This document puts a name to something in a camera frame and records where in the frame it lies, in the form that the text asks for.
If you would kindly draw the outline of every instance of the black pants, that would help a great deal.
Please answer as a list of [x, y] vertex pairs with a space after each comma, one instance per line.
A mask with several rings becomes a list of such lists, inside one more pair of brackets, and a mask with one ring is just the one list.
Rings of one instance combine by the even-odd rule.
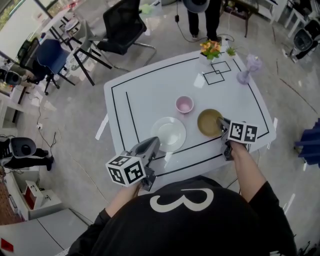
[[312, 46], [308, 50], [305, 50], [305, 51], [298, 53], [295, 57], [298, 60], [302, 59], [304, 56], [306, 56], [308, 54], [308, 52], [310, 52], [312, 49], [314, 49], [318, 44], [319, 44], [318, 41], [313, 41]]
[[41, 149], [37, 148], [33, 156], [40, 158], [15, 158], [12, 157], [11, 161], [5, 164], [5, 167], [12, 169], [20, 169], [32, 166], [46, 166], [50, 163], [50, 160], [46, 158], [46, 153]]
[[[219, 26], [221, 0], [210, 0], [208, 8], [205, 10], [206, 36], [212, 40], [217, 40], [217, 28]], [[191, 35], [199, 33], [199, 17], [197, 13], [188, 11], [189, 30]]]

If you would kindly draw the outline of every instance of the blue chair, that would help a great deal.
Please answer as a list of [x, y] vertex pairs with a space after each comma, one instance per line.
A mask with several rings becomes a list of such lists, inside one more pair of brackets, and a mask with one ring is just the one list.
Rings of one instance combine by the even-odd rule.
[[45, 86], [44, 93], [48, 95], [47, 88], [49, 86], [50, 81], [52, 81], [57, 89], [60, 88], [59, 85], [54, 80], [54, 75], [59, 75], [64, 80], [68, 81], [70, 84], [74, 85], [69, 79], [67, 79], [64, 75], [60, 73], [60, 71], [66, 65], [67, 57], [69, 56], [69, 52], [64, 50], [60, 42], [55, 39], [46, 39], [36, 50], [36, 58], [40, 65], [48, 67], [51, 70], [51, 74], [49, 74], [49, 78], [47, 79], [47, 83]]

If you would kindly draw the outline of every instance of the pink bowl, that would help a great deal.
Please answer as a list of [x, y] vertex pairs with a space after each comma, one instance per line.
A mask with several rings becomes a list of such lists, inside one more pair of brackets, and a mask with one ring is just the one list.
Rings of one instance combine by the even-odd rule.
[[189, 113], [194, 108], [194, 101], [189, 96], [180, 96], [175, 101], [176, 109], [182, 113]]

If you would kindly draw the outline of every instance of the floor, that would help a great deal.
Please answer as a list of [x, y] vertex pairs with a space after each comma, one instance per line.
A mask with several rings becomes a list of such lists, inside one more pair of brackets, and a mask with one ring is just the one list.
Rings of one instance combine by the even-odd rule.
[[[139, 41], [157, 48], [151, 63], [199, 50], [198, 43], [183, 39], [175, 24], [175, 15], [176, 5], [173, 4], [163, 7], [163, 15], [146, 20], [148, 33]], [[190, 38], [187, 12], [181, 3], [179, 15], [180, 27]], [[289, 30], [284, 29], [283, 24], [284, 21], [275, 22], [271, 26], [267, 20], [253, 15], [249, 20], [248, 36], [244, 38], [245, 22], [224, 13], [217, 32], [234, 37], [235, 42], [230, 42], [230, 45], [239, 47], [238, 54], [243, 60], [250, 51], [263, 61], [263, 69], [254, 75], [254, 80], [272, 120], [278, 119], [277, 138], [269, 149], [265, 147], [256, 151], [253, 157], [278, 196], [280, 206], [284, 207], [300, 248], [307, 241], [318, 242], [320, 236], [320, 171], [318, 166], [304, 168], [303, 161], [297, 158], [293, 149], [294, 141], [300, 139], [304, 129], [313, 126], [317, 113], [320, 113], [320, 54], [318, 49], [297, 64], [285, 58], [282, 48], [288, 50], [292, 40], [287, 38]], [[200, 16], [199, 26], [199, 36], [205, 37], [204, 14]], [[150, 54], [148, 49], [133, 46], [126, 56], [109, 56], [119, 66], [133, 70], [141, 67]], [[46, 189], [53, 189], [67, 207], [93, 221], [120, 189], [111, 182], [105, 167], [105, 163], [115, 155], [109, 124], [99, 140], [95, 136], [108, 112], [103, 85], [123, 72], [108, 70], [93, 62], [86, 65], [88, 69], [94, 68], [90, 75], [95, 86], [91, 86], [81, 72], [69, 77], [76, 86], [59, 81], [61, 88], [58, 90], [50, 86], [48, 96], [44, 95], [44, 85], [36, 86], [29, 98], [26, 96], [22, 102], [28, 108], [28, 114], [18, 117], [17, 126], [20, 136], [30, 137], [38, 147], [48, 149], [36, 128], [40, 109], [41, 132], [49, 144], [56, 133], [56, 144], [52, 148], [55, 163], [52, 171], [40, 168], [40, 184]], [[232, 163], [206, 175], [224, 187], [236, 177]], [[238, 182], [230, 188], [238, 191]]]

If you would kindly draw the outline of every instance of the brown bowl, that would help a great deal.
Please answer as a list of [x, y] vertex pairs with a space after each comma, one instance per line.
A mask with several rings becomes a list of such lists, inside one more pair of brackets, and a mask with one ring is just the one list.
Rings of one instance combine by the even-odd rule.
[[198, 128], [200, 132], [208, 137], [218, 137], [221, 135], [221, 129], [217, 125], [217, 119], [223, 118], [215, 109], [206, 109], [198, 116]]

